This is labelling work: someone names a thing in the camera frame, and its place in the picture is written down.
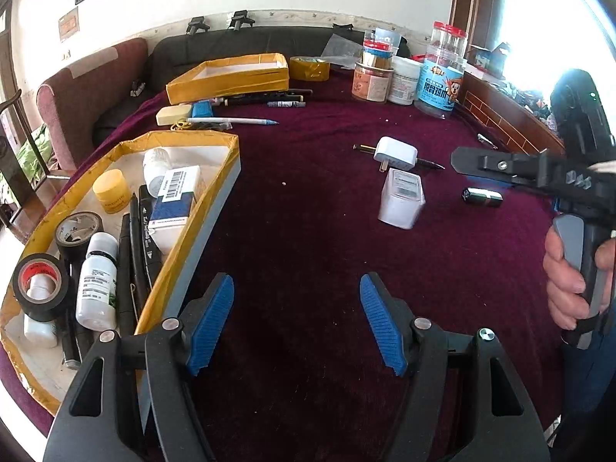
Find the person's right hand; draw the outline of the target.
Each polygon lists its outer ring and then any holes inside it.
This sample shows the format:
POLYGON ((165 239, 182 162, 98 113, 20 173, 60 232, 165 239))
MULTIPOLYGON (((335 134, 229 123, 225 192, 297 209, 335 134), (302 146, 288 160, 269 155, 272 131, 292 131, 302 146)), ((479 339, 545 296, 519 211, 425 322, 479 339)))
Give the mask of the person's right hand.
MULTIPOLYGON (((610 304, 612 293, 615 266, 614 239, 597 248, 595 262, 597 268, 607 274, 600 306, 600 312, 604 312, 610 304)), ((579 320, 590 317, 589 303, 582 298, 586 283, 582 274, 565 260, 563 242, 554 228, 549 228, 545 237, 543 269, 547 275, 549 313, 559 328, 573 331, 579 320)))

